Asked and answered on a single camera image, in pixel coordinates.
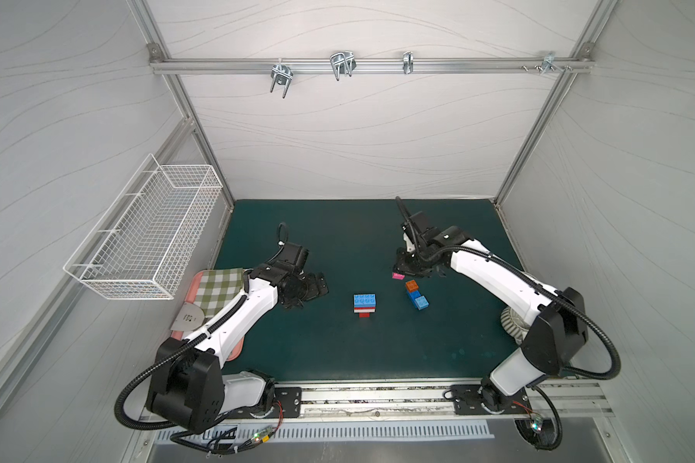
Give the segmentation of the light blue 2x4 lego brick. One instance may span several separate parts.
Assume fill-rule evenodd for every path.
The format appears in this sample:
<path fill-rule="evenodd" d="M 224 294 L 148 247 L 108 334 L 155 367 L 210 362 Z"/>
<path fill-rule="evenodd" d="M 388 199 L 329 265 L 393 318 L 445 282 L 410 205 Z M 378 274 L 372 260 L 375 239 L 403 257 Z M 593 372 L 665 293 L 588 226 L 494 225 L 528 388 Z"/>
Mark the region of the light blue 2x4 lego brick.
<path fill-rule="evenodd" d="M 376 307 L 376 295 L 374 294 L 355 294 L 353 295 L 353 307 L 355 309 L 368 309 Z"/>

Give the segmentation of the orange 2x2 lego brick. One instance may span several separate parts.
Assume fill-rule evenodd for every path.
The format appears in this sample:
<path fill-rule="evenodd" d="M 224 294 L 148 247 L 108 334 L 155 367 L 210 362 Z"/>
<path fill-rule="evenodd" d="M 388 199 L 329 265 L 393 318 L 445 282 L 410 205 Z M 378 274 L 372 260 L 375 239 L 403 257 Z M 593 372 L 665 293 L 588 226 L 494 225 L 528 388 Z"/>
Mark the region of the orange 2x2 lego brick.
<path fill-rule="evenodd" d="M 405 287 L 409 292 L 418 291 L 419 289 L 418 284 L 414 280 L 406 282 Z"/>

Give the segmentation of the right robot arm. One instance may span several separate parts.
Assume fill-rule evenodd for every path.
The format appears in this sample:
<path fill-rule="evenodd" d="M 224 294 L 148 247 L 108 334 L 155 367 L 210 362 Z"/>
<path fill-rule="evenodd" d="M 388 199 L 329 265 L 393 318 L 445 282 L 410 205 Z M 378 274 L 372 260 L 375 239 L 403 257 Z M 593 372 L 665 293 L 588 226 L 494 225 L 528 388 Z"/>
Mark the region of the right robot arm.
<path fill-rule="evenodd" d="M 483 378 L 478 395 L 498 414 L 521 389 L 563 372 L 573 354 L 587 341 L 586 325 L 562 306 L 572 291 L 558 291 L 490 252 L 481 241 L 453 226 L 434 227 L 422 212 L 403 216 L 405 250 L 397 253 L 395 269 L 426 277 L 445 266 L 473 280 L 506 303 L 527 329 L 519 347 Z"/>

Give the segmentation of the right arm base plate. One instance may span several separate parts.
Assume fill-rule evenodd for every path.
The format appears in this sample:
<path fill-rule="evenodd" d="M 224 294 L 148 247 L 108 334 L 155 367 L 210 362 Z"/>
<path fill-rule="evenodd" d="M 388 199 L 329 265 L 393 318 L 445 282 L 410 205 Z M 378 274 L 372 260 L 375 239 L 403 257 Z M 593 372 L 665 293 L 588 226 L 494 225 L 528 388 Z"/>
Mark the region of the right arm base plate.
<path fill-rule="evenodd" d="M 460 416 L 527 414 L 531 409 L 527 393 L 518 391 L 508 397 L 492 384 L 457 384 L 444 391 L 454 413 Z"/>

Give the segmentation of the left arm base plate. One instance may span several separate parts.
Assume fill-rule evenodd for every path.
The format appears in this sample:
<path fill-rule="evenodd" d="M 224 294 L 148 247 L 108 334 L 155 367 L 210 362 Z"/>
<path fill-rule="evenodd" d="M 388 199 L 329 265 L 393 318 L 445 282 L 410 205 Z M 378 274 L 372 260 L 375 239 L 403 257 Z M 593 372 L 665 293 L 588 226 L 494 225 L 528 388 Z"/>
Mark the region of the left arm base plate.
<path fill-rule="evenodd" d="M 234 409 L 227 413 L 230 420 L 277 419 L 283 415 L 286 419 L 300 416 L 303 389 L 276 384 L 266 396 L 264 402 Z"/>

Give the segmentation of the light blue small lego brick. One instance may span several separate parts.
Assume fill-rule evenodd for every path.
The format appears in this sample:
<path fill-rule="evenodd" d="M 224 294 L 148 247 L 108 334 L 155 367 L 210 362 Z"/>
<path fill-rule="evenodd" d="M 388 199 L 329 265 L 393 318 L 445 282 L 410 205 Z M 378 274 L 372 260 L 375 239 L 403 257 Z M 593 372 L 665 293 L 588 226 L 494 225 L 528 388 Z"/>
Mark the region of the light blue small lego brick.
<path fill-rule="evenodd" d="M 422 311 L 422 310 L 428 308 L 429 301 L 426 299 L 426 297 L 419 296 L 419 297 L 413 299 L 413 304 L 417 310 Z"/>

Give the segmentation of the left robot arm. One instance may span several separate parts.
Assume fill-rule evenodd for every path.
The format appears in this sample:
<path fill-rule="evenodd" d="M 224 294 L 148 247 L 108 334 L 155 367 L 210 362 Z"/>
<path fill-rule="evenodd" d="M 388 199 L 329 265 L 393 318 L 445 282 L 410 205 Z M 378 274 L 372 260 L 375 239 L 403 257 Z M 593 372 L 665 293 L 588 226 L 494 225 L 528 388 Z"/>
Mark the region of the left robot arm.
<path fill-rule="evenodd" d="M 275 381 L 254 372 L 223 374 L 222 368 L 246 333 L 278 305 L 300 307 L 326 295 L 322 273 L 305 272 L 309 251 L 280 245 L 276 255 L 242 276 L 242 289 L 210 321 L 181 340 L 169 339 L 156 354 L 146 408 L 168 426 L 201 433 L 232 411 L 268 414 Z"/>

